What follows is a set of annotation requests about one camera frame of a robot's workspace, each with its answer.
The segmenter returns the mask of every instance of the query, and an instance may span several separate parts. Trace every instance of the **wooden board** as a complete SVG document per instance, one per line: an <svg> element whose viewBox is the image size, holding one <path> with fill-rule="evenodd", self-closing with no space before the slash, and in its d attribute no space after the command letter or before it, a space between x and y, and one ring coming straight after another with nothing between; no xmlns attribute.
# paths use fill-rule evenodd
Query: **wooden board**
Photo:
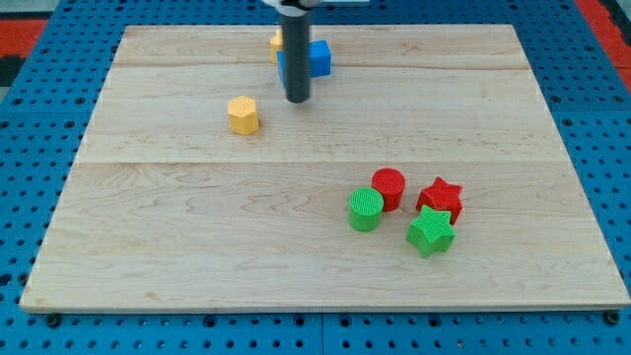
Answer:
<svg viewBox="0 0 631 355"><path fill-rule="evenodd" d="M621 308L629 296L510 26L316 27L284 100L269 27L130 27L22 297L30 312ZM231 133L228 100L258 99ZM351 191L401 169L368 234ZM421 187L464 186L447 253L405 241Z"/></svg>

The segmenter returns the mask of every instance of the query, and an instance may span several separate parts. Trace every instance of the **star-shaped block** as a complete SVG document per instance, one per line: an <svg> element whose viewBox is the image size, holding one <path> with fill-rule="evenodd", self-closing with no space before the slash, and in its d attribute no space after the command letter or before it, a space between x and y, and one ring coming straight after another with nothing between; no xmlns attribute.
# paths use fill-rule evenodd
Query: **star-shaped block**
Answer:
<svg viewBox="0 0 631 355"><path fill-rule="evenodd" d="M437 211L450 211L452 212L450 223L454 225L462 211L461 192L462 186L450 184L441 177L436 177L434 184L421 190L416 202L416 210L420 211L421 207L426 205Z"/></svg>
<svg viewBox="0 0 631 355"><path fill-rule="evenodd" d="M412 243L427 257L434 251L447 251L452 246L456 231L450 224L450 211L436 211L423 205L421 214L412 223L407 232L407 241Z"/></svg>

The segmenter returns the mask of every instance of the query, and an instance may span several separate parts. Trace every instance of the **yellow hexagon block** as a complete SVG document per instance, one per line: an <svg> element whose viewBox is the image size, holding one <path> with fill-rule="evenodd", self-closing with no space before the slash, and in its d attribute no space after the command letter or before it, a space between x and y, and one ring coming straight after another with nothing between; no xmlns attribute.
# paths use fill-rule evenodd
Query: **yellow hexagon block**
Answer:
<svg viewBox="0 0 631 355"><path fill-rule="evenodd" d="M249 97L236 97L228 102L230 125L241 135L250 135L258 130L256 100Z"/></svg>
<svg viewBox="0 0 631 355"><path fill-rule="evenodd" d="M269 39L269 60L272 63L276 64L278 62L278 57L276 56L276 52L279 50L283 50L283 31L276 30L276 35Z"/></svg>

